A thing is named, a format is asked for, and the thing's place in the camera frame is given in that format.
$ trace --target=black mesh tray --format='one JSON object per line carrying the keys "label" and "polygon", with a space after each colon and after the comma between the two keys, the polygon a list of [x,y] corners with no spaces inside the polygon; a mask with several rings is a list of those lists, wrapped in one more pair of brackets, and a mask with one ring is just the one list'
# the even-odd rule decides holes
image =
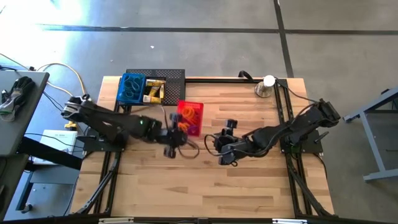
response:
{"label": "black mesh tray", "polygon": [[178,100],[185,100],[184,69],[127,69],[126,73],[143,74],[146,77],[165,77],[165,106],[176,106]]}

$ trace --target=wooden table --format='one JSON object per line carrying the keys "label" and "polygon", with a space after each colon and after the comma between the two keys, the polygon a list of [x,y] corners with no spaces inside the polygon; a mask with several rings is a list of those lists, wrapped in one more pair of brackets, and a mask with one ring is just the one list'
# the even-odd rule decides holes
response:
{"label": "wooden table", "polygon": [[[113,110],[119,78],[103,78],[98,98],[100,106]],[[287,81],[296,94],[307,95],[303,79]],[[180,155],[168,159],[162,155],[164,146],[131,138],[122,154],[112,216],[293,217],[286,161],[279,145],[266,157],[239,160],[237,167],[219,166],[218,158],[204,148],[204,135],[220,132],[229,118],[238,120],[234,132],[237,136],[279,124],[275,96],[259,98],[254,93],[254,86],[249,83],[187,83],[186,100],[205,104],[202,137],[195,139],[201,149],[200,155],[194,160]],[[290,96],[295,114],[308,105],[308,101]],[[165,109],[168,113],[176,111],[175,106]],[[141,113],[163,121],[158,107]],[[183,152],[194,154],[189,148],[184,148]],[[103,157],[103,152],[95,152],[83,161],[72,203],[73,212],[81,208],[97,187]],[[303,163],[308,187],[324,208],[333,213],[321,162],[312,154],[304,154]],[[101,209],[106,204],[107,195],[105,190]],[[304,211],[300,191],[298,195],[300,208]]]}

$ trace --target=red plastic container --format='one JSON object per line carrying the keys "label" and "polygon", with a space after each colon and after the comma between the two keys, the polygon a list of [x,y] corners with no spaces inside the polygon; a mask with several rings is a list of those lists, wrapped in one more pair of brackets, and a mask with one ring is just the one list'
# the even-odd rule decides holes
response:
{"label": "red plastic container", "polygon": [[177,112],[182,114],[178,127],[189,136],[200,136],[203,118],[203,103],[179,100]]}

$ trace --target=gray floor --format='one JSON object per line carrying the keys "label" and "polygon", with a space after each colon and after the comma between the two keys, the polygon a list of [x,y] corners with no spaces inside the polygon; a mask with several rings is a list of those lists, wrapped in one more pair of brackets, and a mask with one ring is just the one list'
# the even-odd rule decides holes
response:
{"label": "gray floor", "polygon": [[[393,0],[279,2],[286,29],[398,30],[398,2]],[[127,68],[184,68],[187,76],[235,77],[240,70],[256,77],[287,76],[279,34],[42,31],[29,25],[34,23],[277,29],[271,0],[13,1],[0,14],[2,30],[9,31],[2,32],[0,49],[35,67],[69,64],[94,98],[102,76],[121,75]],[[294,76],[305,79],[309,97],[330,100],[341,115],[398,85],[398,35],[287,35],[287,43]],[[48,71],[51,82],[81,94],[72,72],[62,67]],[[49,86],[46,91],[59,102],[68,99]],[[28,131],[62,129],[64,123],[43,98]],[[363,182],[362,176],[377,171],[377,165],[360,121],[341,122],[329,132],[324,160],[336,214],[398,222],[398,179]],[[11,207],[6,219],[64,213],[72,185],[34,189],[29,202],[35,209],[20,214]]]}

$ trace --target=blue basket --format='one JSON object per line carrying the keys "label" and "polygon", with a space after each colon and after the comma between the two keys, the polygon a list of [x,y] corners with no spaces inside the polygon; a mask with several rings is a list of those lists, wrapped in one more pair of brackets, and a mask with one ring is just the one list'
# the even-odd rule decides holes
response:
{"label": "blue basket", "polygon": [[142,103],[145,75],[125,73],[122,76],[116,99],[123,103]]}

